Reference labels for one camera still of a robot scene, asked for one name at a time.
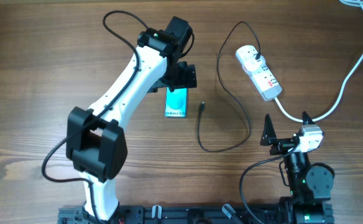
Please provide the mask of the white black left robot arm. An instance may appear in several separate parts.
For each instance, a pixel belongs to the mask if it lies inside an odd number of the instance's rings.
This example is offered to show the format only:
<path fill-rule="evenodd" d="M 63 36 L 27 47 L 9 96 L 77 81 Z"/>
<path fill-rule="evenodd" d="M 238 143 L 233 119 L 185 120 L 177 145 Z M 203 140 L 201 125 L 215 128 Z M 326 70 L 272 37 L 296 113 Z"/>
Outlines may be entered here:
<path fill-rule="evenodd" d="M 146 28 L 133 56 L 110 89 L 88 109 L 72 109 L 67 121 L 66 157 L 85 184 L 83 218 L 90 223 L 116 223 L 119 201 L 115 177 L 127 157 L 126 127 L 148 93 L 195 88 L 195 66 L 180 59 L 193 29 L 172 17 L 164 30 Z"/>

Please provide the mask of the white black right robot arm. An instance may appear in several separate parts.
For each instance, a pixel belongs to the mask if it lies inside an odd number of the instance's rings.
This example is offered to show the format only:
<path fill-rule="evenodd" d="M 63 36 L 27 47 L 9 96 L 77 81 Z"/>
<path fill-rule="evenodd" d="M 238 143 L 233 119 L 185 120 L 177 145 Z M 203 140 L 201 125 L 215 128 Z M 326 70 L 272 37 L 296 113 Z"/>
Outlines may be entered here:
<path fill-rule="evenodd" d="M 283 183 L 291 196 L 280 198 L 274 223 L 334 223 L 331 190 L 335 172 L 324 163 L 311 163 L 308 153 L 319 148 L 324 137 L 322 129 L 307 113 L 302 113 L 302 126 L 290 138 L 278 138 L 269 114 L 265 115 L 260 144 L 270 146 L 270 155 L 281 156 L 279 163 Z"/>

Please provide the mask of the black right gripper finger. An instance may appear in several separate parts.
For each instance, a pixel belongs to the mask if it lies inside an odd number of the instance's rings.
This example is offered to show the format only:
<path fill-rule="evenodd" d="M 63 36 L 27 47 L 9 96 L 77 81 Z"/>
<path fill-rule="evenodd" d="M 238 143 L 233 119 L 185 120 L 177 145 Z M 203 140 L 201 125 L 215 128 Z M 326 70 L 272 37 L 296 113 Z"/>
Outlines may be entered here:
<path fill-rule="evenodd" d="M 303 125 L 311 125 L 314 124 L 314 121 L 310 118 L 306 111 L 302 112 L 302 123 Z"/>
<path fill-rule="evenodd" d="M 274 145 L 276 143 L 277 143 L 277 135 L 275 134 L 271 117 L 269 114 L 266 114 L 260 145 L 269 146 L 269 145 Z"/>

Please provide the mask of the cyan Galaxy smartphone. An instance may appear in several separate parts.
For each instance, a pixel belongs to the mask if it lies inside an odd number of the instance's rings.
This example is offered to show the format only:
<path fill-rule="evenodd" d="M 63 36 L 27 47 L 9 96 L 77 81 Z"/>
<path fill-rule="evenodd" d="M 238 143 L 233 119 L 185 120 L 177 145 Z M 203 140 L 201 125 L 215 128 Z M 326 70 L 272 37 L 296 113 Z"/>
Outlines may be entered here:
<path fill-rule="evenodd" d="M 188 90 L 186 88 L 175 89 L 173 92 L 167 88 L 165 117 L 185 118 L 187 114 L 187 96 Z"/>

